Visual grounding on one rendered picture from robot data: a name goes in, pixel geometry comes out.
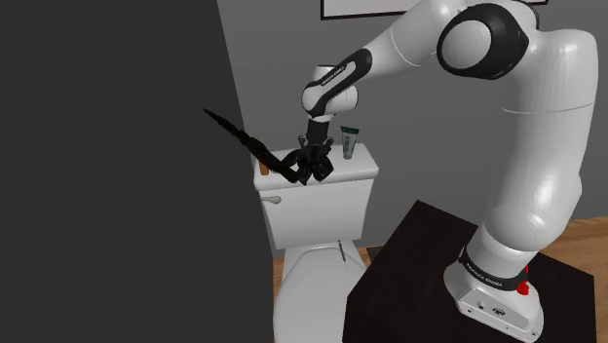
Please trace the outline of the black long ribbon-like object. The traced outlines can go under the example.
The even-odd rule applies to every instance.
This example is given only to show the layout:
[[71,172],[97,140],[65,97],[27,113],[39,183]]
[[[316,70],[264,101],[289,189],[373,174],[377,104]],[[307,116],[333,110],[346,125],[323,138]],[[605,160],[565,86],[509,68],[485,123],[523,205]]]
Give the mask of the black long ribbon-like object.
[[280,174],[290,183],[300,182],[306,185],[312,176],[316,181],[323,181],[334,171],[323,146],[308,146],[304,149],[291,150],[279,159],[257,138],[237,128],[227,119],[204,109],[204,111],[227,133],[234,136],[258,161],[266,165],[269,171]]

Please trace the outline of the black robot stand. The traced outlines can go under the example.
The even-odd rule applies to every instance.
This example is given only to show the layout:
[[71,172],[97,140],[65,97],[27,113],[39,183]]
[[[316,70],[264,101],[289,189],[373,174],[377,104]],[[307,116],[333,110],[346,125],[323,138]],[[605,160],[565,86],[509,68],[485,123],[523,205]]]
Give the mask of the black robot stand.
[[[415,202],[350,292],[343,343],[522,343],[461,314],[444,285],[475,229]],[[529,270],[545,315],[535,343],[598,343],[593,276],[542,253]]]

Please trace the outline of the black-framed wall picture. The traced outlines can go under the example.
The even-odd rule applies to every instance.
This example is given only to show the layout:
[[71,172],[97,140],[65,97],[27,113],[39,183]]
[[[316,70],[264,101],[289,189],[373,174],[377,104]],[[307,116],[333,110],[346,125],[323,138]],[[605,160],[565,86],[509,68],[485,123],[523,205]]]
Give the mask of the black-framed wall picture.
[[505,9],[536,8],[552,0],[320,0],[321,20],[401,17],[430,21],[451,20],[478,4],[495,4]]

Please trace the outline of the white toilet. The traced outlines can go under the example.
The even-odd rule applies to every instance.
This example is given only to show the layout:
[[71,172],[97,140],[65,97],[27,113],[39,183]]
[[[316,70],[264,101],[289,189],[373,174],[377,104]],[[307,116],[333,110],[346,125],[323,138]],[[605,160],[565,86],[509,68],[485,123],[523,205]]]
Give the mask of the white toilet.
[[[280,174],[253,173],[270,240],[285,253],[274,303],[274,343],[342,343],[347,297],[366,270],[354,242],[361,238],[379,167],[357,143],[328,154],[334,171],[323,181],[290,183]],[[337,241],[341,240],[348,266]]]

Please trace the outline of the green tube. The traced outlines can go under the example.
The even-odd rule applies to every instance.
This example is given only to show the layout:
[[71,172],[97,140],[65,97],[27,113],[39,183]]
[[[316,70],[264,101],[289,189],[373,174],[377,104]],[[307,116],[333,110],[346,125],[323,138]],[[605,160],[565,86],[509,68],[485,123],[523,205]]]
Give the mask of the green tube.
[[359,129],[341,126],[341,140],[343,149],[343,158],[350,160],[353,157],[354,149],[357,142],[357,137],[360,133]]

